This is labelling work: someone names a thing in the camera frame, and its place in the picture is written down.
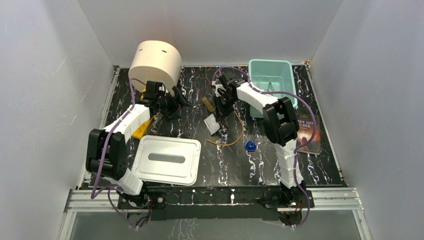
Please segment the yellow test tube rack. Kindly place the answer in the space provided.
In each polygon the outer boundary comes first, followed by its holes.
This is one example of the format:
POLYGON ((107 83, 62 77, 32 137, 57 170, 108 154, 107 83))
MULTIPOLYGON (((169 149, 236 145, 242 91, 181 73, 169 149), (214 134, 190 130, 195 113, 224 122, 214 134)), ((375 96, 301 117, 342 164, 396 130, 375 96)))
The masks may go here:
MULTIPOLYGON (((141 92, 141 96, 138 98, 138 99, 136 99, 135 100, 135 104, 136 105, 139 105, 140 103, 139 103, 139 101, 140 100, 142 100, 143 98, 144 98, 144 93, 146 92, 146 88, 144 88, 143 90, 142 90, 142 92, 141 92)), ((151 116, 151 113, 150 113, 150 111, 148 112, 148 116, 149 116, 149 119, 148 120, 146 120, 146 121, 144 121, 140 126, 139 126, 139 128, 132 134, 132 137, 133 138, 136 138, 136 139, 138 139, 138 140, 140 140, 143 136, 145 136, 146 135, 146 133, 147 133, 147 131, 148 131, 148 129, 149 129, 149 127, 151 126, 151 124, 152 124, 152 122, 153 122, 153 119, 154 119, 154 117, 153 116, 151 116)))

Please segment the metal crucible tongs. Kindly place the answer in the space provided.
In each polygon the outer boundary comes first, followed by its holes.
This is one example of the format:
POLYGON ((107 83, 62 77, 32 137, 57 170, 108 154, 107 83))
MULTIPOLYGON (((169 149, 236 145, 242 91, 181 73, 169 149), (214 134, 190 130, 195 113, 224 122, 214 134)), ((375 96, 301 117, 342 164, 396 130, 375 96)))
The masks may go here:
POLYGON ((271 95, 272 95, 272 94, 276 94, 276 92, 277 92, 277 91, 275 90, 274 85, 273 85, 273 83, 272 83, 272 82, 269 82, 269 83, 268 83, 268 86, 267 86, 267 89, 266 89, 266 90, 267 90, 267 93, 268 93, 268 94, 271 94, 271 95))

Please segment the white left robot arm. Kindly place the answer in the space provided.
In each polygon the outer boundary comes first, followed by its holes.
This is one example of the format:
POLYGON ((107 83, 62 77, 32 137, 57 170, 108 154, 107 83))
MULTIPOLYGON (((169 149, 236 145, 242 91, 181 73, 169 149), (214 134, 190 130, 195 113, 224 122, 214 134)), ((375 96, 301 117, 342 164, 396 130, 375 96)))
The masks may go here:
POLYGON ((135 207, 147 206, 150 198, 142 190, 143 181, 128 168, 127 142, 153 116, 172 118, 182 108, 194 106, 175 86, 171 91, 157 81, 147 81, 144 86, 140 99, 136 99, 131 86, 131 104, 127 110, 110 125, 95 128, 88 135, 85 169, 96 176, 92 199, 100 193, 97 189, 100 178, 105 178, 115 189, 130 195, 135 207))

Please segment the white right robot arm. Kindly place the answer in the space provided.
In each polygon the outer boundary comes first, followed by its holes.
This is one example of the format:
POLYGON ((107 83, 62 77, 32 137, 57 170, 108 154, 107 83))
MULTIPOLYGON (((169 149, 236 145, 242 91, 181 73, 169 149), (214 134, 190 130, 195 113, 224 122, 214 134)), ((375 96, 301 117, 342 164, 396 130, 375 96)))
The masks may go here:
POLYGON ((281 199, 288 207, 295 207, 304 195, 303 177, 297 160, 296 141, 300 129, 293 104, 288 97, 277 98, 258 89, 231 73, 222 74, 218 83, 221 94, 214 96, 215 119, 221 121, 243 101, 262 110, 265 135, 273 143, 280 166, 281 199))

